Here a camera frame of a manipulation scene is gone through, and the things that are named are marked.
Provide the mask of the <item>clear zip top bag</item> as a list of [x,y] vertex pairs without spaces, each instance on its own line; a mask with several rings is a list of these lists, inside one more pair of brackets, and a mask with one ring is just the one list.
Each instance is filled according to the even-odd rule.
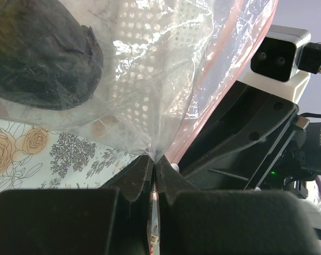
[[158,160],[234,80],[276,1],[0,1],[0,119]]

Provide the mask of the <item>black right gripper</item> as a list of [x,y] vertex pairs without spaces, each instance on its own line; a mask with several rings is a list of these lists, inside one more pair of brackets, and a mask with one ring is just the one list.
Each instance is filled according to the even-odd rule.
[[321,176],[321,122],[288,144],[297,112],[297,104],[236,81],[179,161],[181,175],[201,190],[245,190],[263,180],[261,190],[307,198],[307,182]]

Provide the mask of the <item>white perforated plastic basket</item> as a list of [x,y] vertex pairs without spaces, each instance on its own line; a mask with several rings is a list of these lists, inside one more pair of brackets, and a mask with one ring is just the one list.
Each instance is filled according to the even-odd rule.
[[179,119],[212,35],[213,1],[120,1],[110,97],[116,117],[142,137]]

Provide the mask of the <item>dark brown chocolate cube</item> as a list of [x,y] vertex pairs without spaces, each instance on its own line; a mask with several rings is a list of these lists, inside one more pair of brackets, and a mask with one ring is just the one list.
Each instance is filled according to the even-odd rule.
[[92,28],[59,1],[0,1],[0,98],[63,111],[88,101],[103,73]]

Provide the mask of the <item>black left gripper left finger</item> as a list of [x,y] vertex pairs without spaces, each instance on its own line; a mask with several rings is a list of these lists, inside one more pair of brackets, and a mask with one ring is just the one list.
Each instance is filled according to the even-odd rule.
[[153,161],[97,189],[0,193],[0,254],[149,254]]

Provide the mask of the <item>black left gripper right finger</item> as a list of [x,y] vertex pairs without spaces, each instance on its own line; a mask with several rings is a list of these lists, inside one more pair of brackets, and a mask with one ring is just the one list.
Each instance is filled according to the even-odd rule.
[[202,191],[155,165],[161,254],[321,254],[299,200],[284,191]]

